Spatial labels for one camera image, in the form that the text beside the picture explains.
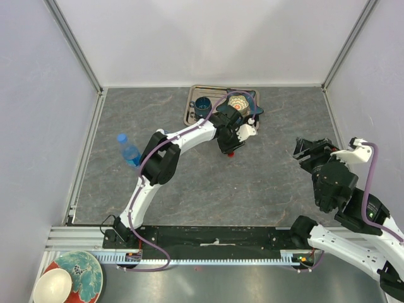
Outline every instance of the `black cable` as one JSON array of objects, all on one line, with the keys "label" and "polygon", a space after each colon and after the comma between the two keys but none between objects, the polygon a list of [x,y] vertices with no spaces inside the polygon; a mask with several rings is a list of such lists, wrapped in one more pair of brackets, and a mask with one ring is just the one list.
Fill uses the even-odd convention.
[{"label": "black cable", "polygon": [[109,215],[109,216],[101,223],[101,225],[100,225],[100,231],[101,231],[101,234],[103,234],[103,235],[105,235],[105,232],[102,231],[101,227],[104,226],[105,221],[107,221],[110,217],[114,217],[114,220],[116,220],[116,216],[114,216],[114,215]]}]

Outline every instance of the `floor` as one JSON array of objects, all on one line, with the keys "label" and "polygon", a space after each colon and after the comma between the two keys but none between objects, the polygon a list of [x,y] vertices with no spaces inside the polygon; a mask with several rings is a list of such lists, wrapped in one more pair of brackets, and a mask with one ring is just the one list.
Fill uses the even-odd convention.
[{"label": "floor", "polygon": [[104,266],[100,303],[383,303],[378,283],[352,265],[326,254],[312,273],[279,266],[176,266],[150,274]]},{"label": "floor", "polygon": [[[260,87],[258,136],[229,158],[216,141],[183,154],[173,179],[162,187],[144,224],[291,226],[307,215],[339,226],[314,204],[311,176],[292,158],[295,139],[328,137],[336,143],[320,88]],[[119,215],[136,184],[116,136],[127,133],[140,150],[159,128],[185,127],[189,88],[116,88],[107,94],[86,168],[74,223],[101,223]]]}]

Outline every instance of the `blue bottle cap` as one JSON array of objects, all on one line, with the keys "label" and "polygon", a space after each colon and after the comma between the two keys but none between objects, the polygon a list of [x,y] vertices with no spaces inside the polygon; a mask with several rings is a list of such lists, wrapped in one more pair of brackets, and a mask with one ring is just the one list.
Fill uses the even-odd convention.
[{"label": "blue bottle cap", "polygon": [[123,144],[128,142],[128,137],[126,136],[126,134],[118,134],[117,140],[118,142],[120,142],[120,144]]}]

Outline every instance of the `white bowl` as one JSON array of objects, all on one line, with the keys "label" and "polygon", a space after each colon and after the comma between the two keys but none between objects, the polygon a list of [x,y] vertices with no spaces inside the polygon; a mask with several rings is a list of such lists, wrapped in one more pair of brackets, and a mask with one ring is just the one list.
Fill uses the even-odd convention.
[{"label": "white bowl", "polygon": [[69,297],[73,283],[66,270],[55,268],[39,278],[34,290],[34,303],[63,303]]}]

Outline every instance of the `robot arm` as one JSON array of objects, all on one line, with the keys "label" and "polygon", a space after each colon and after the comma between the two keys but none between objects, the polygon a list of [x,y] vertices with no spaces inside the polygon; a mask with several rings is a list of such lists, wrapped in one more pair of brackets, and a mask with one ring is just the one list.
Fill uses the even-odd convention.
[{"label": "robot arm", "polygon": [[114,222],[117,235],[126,242],[131,235],[129,220],[131,220],[134,229],[142,225],[143,217],[154,195],[159,188],[171,180],[179,156],[184,152],[202,142],[217,138],[222,153],[229,154],[244,145],[248,137],[256,135],[253,126],[249,124],[240,126],[240,120],[239,112],[228,105],[222,112],[213,114],[209,121],[199,120],[188,128],[168,135],[160,132],[155,133],[145,148],[140,162],[151,154],[158,145],[168,141],[167,144],[158,149],[164,154],[155,152],[145,163],[128,205]]},{"label": "robot arm", "polygon": [[[359,233],[376,251],[358,246],[341,238],[310,218],[300,216],[291,228],[291,238],[297,246],[303,244],[324,250],[358,267],[392,297],[404,300],[404,246],[397,238],[404,238],[388,209],[375,196],[369,195],[365,214],[369,221],[380,227],[368,225],[362,218],[364,192],[356,188],[358,177],[346,164],[364,163],[372,150],[363,145],[364,140],[353,138],[353,151],[339,150],[330,140],[297,140],[294,157],[300,166],[312,174],[316,205],[323,212],[338,209],[335,220],[342,226]],[[390,234],[386,228],[396,233]]]}]

